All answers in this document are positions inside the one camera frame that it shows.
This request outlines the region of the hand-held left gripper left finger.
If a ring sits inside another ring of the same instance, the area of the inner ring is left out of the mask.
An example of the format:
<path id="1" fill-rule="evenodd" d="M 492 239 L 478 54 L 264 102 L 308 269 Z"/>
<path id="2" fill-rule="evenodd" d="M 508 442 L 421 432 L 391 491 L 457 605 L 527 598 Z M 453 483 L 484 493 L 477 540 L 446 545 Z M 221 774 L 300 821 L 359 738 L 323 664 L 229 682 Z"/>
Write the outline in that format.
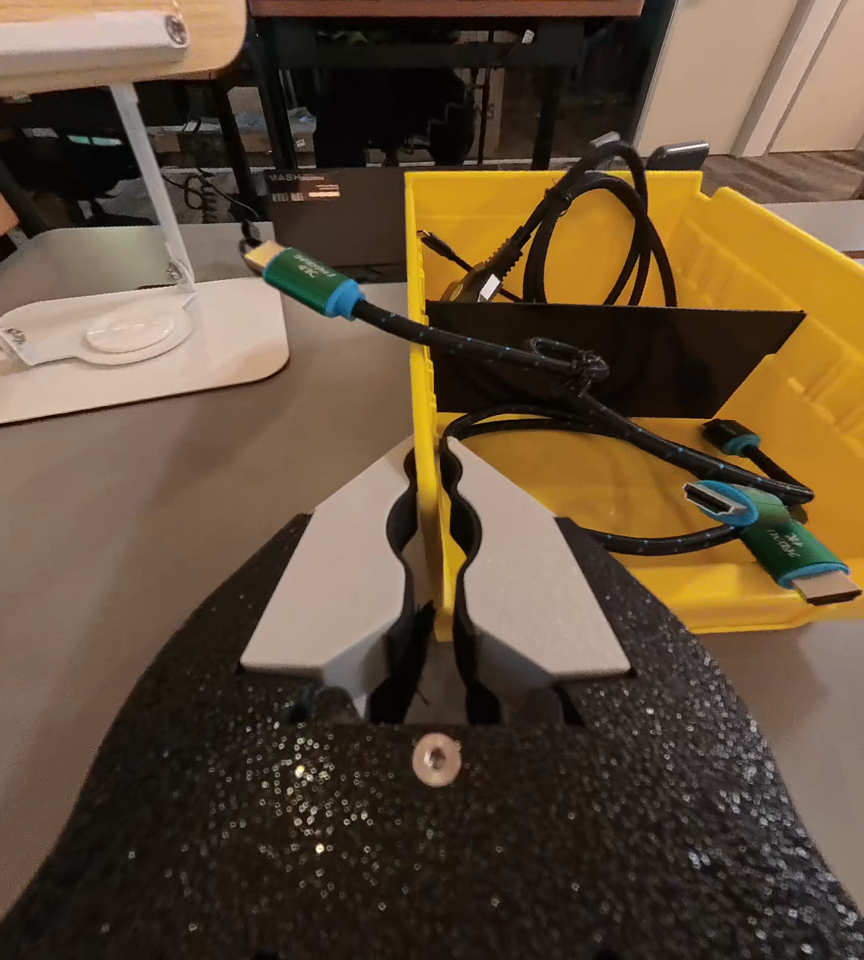
<path id="1" fill-rule="evenodd" d="M 409 550 L 419 531 L 407 437 L 306 517 L 241 668 L 340 690 L 372 723 L 402 723 L 425 666 L 431 613 Z"/>

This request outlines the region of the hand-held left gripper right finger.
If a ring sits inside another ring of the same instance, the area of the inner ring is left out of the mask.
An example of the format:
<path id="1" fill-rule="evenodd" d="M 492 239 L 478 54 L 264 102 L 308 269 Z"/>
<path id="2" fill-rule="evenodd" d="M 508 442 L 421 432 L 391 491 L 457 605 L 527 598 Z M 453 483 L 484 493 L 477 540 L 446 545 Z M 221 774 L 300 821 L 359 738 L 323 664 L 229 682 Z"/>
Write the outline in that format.
<path id="1" fill-rule="evenodd" d="M 452 632 L 467 719 L 500 724 L 530 701 L 559 719 L 566 686 L 629 678 L 575 525 L 457 438 L 442 442 L 442 484 L 463 554 Z"/>

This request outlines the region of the yellow plastic bin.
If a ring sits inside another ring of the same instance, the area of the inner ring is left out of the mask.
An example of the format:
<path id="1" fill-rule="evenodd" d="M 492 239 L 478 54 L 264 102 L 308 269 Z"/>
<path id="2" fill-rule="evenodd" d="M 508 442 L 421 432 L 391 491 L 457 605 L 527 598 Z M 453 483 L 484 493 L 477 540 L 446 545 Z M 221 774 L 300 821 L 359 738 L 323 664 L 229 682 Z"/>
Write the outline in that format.
<path id="1" fill-rule="evenodd" d="M 532 213 L 561 174 L 405 174 L 408 316 L 464 270 L 424 247 L 437 234 L 475 265 Z M 846 566 L 862 594 L 812 606 L 776 585 L 741 542 L 667 558 L 619 557 L 695 633 L 764 631 L 816 620 L 864 618 L 864 267 L 735 191 L 701 192 L 699 173 L 650 173 L 649 215 L 669 255 L 678 304 L 713 310 L 803 312 L 780 348 L 742 374 L 711 412 L 635 414 L 643 427 L 714 452 L 700 421 L 747 426 L 764 452 L 815 498 L 807 527 Z M 546 259 L 551 304 L 601 305 L 619 277 L 634 221 L 606 191 L 576 198 L 558 220 Z M 447 394 L 437 359 L 411 348 L 417 498 L 437 628 L 450 633 L 457 574 L 465 556 L 450 536 L 450 503 L 439 476 L 438 441 L 459 413 L 485 399 Z M 602 437 L 528 432 L 472 438 L 472 449 L 558 516 L 633 537 L 678 537 L 710 526 L 683 495 L 688 474 Z"/>

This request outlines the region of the black bin divider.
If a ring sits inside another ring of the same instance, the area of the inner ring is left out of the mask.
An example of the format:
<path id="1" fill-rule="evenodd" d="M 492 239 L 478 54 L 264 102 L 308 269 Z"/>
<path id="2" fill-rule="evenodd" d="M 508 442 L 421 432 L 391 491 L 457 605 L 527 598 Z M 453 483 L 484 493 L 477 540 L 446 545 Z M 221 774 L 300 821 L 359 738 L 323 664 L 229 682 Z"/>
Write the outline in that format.
<path id="1" fill-rule="evenodd" d="M 597 354 L 592 394 L 631 418 L 709 418 L 806 318 L 800 310 L 426 301 L 429 325 L 515 350 L 544 337 Z"/>

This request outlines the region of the white door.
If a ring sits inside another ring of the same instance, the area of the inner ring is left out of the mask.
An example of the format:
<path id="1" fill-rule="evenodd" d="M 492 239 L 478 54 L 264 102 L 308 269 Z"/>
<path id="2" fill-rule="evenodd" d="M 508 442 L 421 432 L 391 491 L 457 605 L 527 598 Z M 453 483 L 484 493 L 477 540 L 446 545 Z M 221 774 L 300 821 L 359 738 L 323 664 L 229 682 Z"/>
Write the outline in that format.
<path id="1" fill-rule="evenodd" d="M 686 141 L 730 154 L 795 1 L 675 2 L 636 131 L 637 150 Z"/>
<path id="2" fill-rule="evenodd" d="M 852 151 L 863 144 L 864 1 L 849 1 L 809 66 L 769 151 Z"/>

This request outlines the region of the black-framed table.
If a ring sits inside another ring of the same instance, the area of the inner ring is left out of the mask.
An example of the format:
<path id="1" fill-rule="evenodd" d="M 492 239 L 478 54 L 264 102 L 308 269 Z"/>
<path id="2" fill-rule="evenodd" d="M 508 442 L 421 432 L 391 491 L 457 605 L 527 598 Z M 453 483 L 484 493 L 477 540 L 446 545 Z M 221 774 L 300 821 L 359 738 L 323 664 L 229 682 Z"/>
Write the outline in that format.
<path id="1" fill-rule="evenodd" d="M 476 70 L 538 69 L 541 99 L 531 157 L 546 170 L 553 151 L 566 72 L 582 63 L 584 24 L 594 18 L 637 19 L 636 1 L 249 1 L 246 46 L 259 91 L 275 169 L 297 171 L 298 159 L 287 116 L 282 73 L 291 70 L 409 69 L 454 67 Z M 534 30 L 529 43 L 474 41 L 465 44 L 403 41 L 372 45 L 321 45 L 316 25 L 366 28 L 418 21 L 450 30 Z"/>

